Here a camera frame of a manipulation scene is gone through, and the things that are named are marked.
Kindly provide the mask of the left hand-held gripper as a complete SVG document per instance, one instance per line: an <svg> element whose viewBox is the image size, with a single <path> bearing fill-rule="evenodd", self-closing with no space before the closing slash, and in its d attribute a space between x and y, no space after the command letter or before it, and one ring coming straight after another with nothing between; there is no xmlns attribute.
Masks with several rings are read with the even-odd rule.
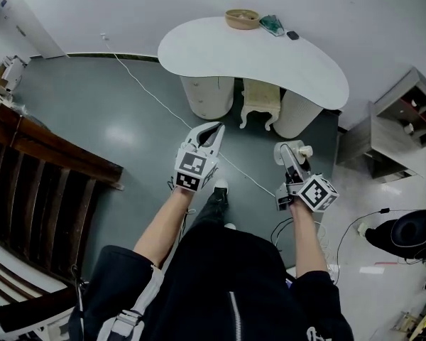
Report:
<svg viewBox="0 0 426 341"><path fill-rule="evenodd" d="M203 189L218 166L225 125L211 121L193 128L182 142L175 160L175 187L191 192Z"/></svg>

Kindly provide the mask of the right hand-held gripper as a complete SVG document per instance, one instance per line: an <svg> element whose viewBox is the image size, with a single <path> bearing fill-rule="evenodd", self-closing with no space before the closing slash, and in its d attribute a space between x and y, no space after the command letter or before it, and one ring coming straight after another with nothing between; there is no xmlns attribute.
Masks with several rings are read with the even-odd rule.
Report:
<svg viewBox="0 0 426 341"><path fill-rule="evenodd" d="M279 166L285 169L285 181L275 192L278 211L286 210L295 198L301 199L313 212L325 212L339 193L322 175L309 175L307 145L279 143Z"/></svg>

